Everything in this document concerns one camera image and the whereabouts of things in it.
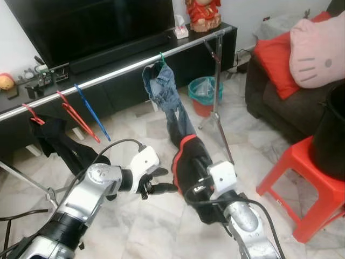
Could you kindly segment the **black red garment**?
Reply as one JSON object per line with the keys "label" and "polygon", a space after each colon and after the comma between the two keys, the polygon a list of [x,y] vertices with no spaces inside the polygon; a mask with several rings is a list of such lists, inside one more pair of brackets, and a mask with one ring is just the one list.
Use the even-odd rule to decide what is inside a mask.
{"label": "black red garment", "polygon": [[179,151],[173,158],[171,172],[174,185],[179,189],[187,205],[197,213],[204,224],[226,224],[227,219],[219,204],[195,205],[193,202],[207,201],[209,197],[193,197],[192,188],[199,179],[210,176],[207,168],[212,165],[212,160],[204,143],[197,135],[188,135],[183,138]]}

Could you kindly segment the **blue plastic hanger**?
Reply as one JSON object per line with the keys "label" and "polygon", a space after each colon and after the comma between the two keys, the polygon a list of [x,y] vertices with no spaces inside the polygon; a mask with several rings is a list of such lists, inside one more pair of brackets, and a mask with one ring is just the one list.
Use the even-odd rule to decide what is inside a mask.
{"label": "blue plastic hanger", "polygon": [[91,116],[93,116],[94,121],[99,125],[101,128],[102,133],[105,135],[106,139],[108,141],[111,141],[111,136],[108,134],[108,131],[106,131],[105,126],[102,124],[101,119],[99,119],[98,115],[96,114],[96,111],[91,107],[91,104],[89,103],[88,99],[84,95],[84,92],[79,88],[79,85],[74,84],[74,88],[76,89],[77,93],[81,97],[82,101],[84,102],[84,105],[89,110],[89,113]]}

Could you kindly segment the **red plastic hanger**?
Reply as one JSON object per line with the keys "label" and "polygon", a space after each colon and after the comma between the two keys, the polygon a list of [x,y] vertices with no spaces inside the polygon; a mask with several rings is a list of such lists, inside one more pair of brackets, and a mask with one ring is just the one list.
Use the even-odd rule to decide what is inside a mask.
{"label": "red plastic hanger", "polygon": [[67,101],[64,94],[62,94],[61,91],[56,91],[56,93],[59,94],[59,96],[61,97],[63,101],[61,105],[63,109],[66,111],[66,113],[69,114],[69,116],[71,116],[71,118],[74,119],[74,121],[76,121],[76,123],[81,127],[81,129],[88,133],[88,135],[91,136],[96,141],[96,143],[101,143],[100,138],[95,135],[92,129],[88,126],[88,124],[86,124],[84,119],[77,113],[76,110],[74,110],[71,104]]}
{"label": "red plastic hanger", "polygon": [[30,112],[30,114],[31,114],[30,120],[34,121],[39,126],[42,126],[45,124],[45,121],[43,121],[42,118],[37,116],[37,114],[35,113],[35,111],[33,111],[33,108],[31,106],[29,106],[27,104],[22,104],[22,106]]}

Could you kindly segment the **blue denim jeans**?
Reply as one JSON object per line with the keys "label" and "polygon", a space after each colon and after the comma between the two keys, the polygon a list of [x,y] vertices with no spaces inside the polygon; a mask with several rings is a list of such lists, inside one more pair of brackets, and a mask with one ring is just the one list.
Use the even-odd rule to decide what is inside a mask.
{"label": "blue denim jeans", "polygon": [[195,129],[180,100],[173,70],[162,61],[146,66],[142,72],[149,99],[165,114],[170,140],[179,147],[183,138],[195,135]]}

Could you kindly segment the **red bin with green bag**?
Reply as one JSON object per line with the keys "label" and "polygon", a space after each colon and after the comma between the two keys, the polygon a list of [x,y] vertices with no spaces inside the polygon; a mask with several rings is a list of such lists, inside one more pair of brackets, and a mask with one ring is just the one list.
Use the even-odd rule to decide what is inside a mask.
{"label": "red bin with green bag", "polygon": [[216,79],[212,76],[198,77],[188,84],[188,96],[192,99],[195,113],[207,118],[213,111]]}

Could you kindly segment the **black shirt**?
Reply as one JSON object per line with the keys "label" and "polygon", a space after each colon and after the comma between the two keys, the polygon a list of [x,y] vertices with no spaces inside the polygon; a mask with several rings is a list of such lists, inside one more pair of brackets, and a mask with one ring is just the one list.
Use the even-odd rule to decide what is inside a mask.
{"label": "black shirt", "polygon": [[56,153],[72,175],[77,176],[91,165],[92,162],[106,163],[111,161],[105,155],[97,158],[97,152],[86,145],[82,145],[72,140],[66,135],[66,121],[61,118],[53,118],[47,114],[40,114],[39,118],[44,121],[38,124],[34,119],[30,119],[29,124],[32,135],[36,138],[46,157]]}

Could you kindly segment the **red plastic stool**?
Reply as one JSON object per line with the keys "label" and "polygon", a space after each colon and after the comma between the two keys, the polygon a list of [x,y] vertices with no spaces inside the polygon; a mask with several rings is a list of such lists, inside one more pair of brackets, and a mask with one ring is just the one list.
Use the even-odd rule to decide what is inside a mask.
{"label": "red plastic stool", "polygon": [[[269,193],[278,204],[282,205],[287,215],[296,223],[293,236],[301,243],[309,242],[320,229],[345,214],[345,182],[331,178],[317,168],[309,156],[312,140],[312,137],[308,137],[287,148],[278,163],[256,187],[259,195]],[[303,217],[298,217],[286,200],[273,189],[273,185],[289,169],[305,178],[318,193],[315,204]]]}

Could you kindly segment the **dark grey fabric sofa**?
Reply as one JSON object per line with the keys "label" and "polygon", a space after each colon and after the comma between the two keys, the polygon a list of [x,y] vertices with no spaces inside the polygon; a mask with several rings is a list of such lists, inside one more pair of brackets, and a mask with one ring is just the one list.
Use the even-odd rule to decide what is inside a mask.
{"label": "dark grey fabric sofa", "polygon": [[[331,0],[325,11],[308,20],[323,22],[343,14],[344,10],[345,0]],[[291,143],[313,135],[325,110],[326,96],[335,86],[344,85],[345,78],[320,88],[303,88],[287,100],[281,100],[257,61],[254,50],[245,84],[245,101],[249,113],[273,126]]]}

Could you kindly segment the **black plastic bucket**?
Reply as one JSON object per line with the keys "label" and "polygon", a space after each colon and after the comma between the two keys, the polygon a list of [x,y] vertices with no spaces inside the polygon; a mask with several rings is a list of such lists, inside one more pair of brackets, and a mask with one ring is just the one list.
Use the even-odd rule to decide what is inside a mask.
{"label": "black plastic bucket", "polygon": [[325,110],[310,148],[310,157],[317,168],[341,182],[345,180],[344,90],[344,85],[335,86],[326,96]]}

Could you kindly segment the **black remote control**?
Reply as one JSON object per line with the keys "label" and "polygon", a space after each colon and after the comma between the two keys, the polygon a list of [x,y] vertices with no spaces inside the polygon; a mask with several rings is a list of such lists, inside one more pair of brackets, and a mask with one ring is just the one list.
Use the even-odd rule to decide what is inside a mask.
{"label": "black remote control", "polygon": [[39,75],[38,87],[40,89],[45,89],[50,86],[53,86],[54,80],[55,80],[55,76],[54,76],[53,71],[44,71]]}

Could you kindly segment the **black clip stand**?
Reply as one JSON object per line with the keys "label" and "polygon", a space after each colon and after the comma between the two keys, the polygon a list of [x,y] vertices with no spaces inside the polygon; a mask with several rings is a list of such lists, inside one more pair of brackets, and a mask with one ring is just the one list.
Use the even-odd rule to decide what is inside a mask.
{"label": "black clip stand", "polygon": [[30,99],[39,99],[44,96],[44,89],[41,85],[25,85],[24,88],[27,91],[27,96]]}

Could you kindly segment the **black flat television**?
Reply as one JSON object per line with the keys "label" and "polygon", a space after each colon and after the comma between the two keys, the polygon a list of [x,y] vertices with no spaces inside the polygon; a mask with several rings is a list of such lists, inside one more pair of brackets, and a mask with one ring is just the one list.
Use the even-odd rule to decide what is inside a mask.
{"label": "black flat television", "polygon": [[174,27],[172,0],[5,0],[49,66],[61,66]]}

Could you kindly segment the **yellow red round plush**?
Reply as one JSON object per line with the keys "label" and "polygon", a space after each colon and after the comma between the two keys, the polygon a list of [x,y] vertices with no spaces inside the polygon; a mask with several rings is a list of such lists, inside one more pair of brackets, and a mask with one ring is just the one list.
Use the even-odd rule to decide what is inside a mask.
{"label": "yellow red round plush", "polygon": [[8,91],[13,88],[15,88],[15,81],[12,76],[6,72],[0,73],[0,90]]}

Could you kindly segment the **pink cat face cushion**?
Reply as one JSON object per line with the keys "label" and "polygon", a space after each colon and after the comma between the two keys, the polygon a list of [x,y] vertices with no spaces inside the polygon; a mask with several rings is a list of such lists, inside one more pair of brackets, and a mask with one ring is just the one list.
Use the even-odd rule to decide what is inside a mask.
{"label": "pink cat face cushion", "polygon": [[301,88],[320,88],[345,78],[343,14],[323,22],[299,20],[290,30],[290,72]]}

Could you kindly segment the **white lace covered side table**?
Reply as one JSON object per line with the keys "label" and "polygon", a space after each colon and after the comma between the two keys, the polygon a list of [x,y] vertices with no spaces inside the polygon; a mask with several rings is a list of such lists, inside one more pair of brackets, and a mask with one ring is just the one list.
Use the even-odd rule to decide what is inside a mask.
{"label": "white lace covered side table", "polygon": [[296,23],[302,19],[304,19],[304,15],[296,14],[271,17],[260,23],[259,27],[254,32],[254,36],[257,40],[273,39],[284,33],[289,33]]}

